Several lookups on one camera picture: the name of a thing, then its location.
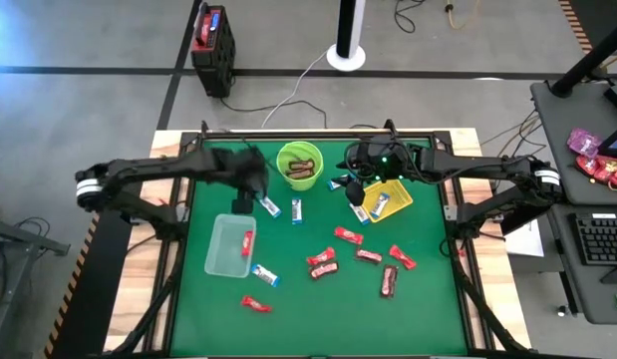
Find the green mat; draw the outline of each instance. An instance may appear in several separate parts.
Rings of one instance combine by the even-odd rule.
[[[274,164],[282,142],[252,142]],[[273,218],[259,203],[253,263],[280,276],[277,288],[254,275],[227,278],[204,272],[215,217],[230,213],[235,190],[198,183],[191,212],[171,355],[415,355],[465,354],[462,320],[449,259],[439,254],[445,236],[435,186],[404,181],[414,203],[385,220],[362,226],[342,188],[326,182],[343,175],[335,164],[348,142],[314,141],[325,169],[315,186],[295,192],[271,174],[269,197],[281,208]],[[214,142],[241,149],[244,144]],[[299,194],[303,219],[291,224],[290,201]],[[374,265],[354,259],[355,246],[333,235],[344,226],[365,235],[363,247],[384,254]],[[405,270],[388,255],[395,243],[417,263]],[[313,281],[306,257],[335,248],[340,269]],[[395,297],[381,298],[383,265],[397,264]],[[251,295],[273,307],[257,313],[240,305]]]

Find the red chocolate bar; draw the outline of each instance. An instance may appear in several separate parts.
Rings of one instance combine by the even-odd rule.
[[[391,298],[395,295],[395,289],[397,287],[397,272],[399,268],[395,265],[386,264],[384,266],[384,276],[381,281],[381,294],[384,298]]]
[[[326,248],[326,250],[315,255],[314,257],[306,258],[306,261],[308,261],[308,264],[310,265],[317,265],[319,263],[323,263],[325,261],[333,259],[334,257],[335,257],[335,249],[333,247],[328,247]]]
[[[244,240],[241,242],[241,255],[250,254],[252,246],[252,230],[246,230],[244,233]]]
[[[340,237],[341,239],[348,240],[349,242],[357,244],[357,245],[361,245],[361,243],[363,243],[364,241],[363,234],[357,234],[344,227],[336,227],[335,235]]]
[[[383,256],[381,254],[361,248],[357,248],[355,257],[357,257],[357,259],[365,260],[375,264],[381,263],[381,260],[383,259]]]
[[[250,295],[244,295],[244,297],[241,298],[241,305],[249,306],[254,311],[263,312],[263,313],[268,313],[272,311],[272,307],[270,305],[263,305],[260,302],[256,301],[255,299],[253,299],[253,297],[251,297]]]
[[[408,270],[417,266],[417,263],[403,253],[403,251],[400,250],[396,244],[393,244],[392,247],[390,247],[390,255],[397,258],[397,260],[399,260]]]
[[[339,263],[336,261],[321,263],[310,268],[310,277],[313,279],[319,279],[323,275],[336,273],[339,270]]]

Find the yellow tray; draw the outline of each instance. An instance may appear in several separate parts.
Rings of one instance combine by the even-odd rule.
[[[368,214],[368,217],[370,218],[372,223],[383,220],[384,218],[398,212],[399,210],[407,207],[413,202],[410,194],[398,179],[388,180],[385,183],[381,183],[378,181],[376,183],[370,184],[369,186],[364,188],[364,192],[366,193],[366,197],[364,198],[364,203],[362,207]],[[375,203],[377,203],[377,199],[379,199],[379,195],[381,193],[387,193],[390,196],[390,200],[384,207],[384,210],[381,212],[381,216],[374,219],[370,215],[370,212],[375,207]]]

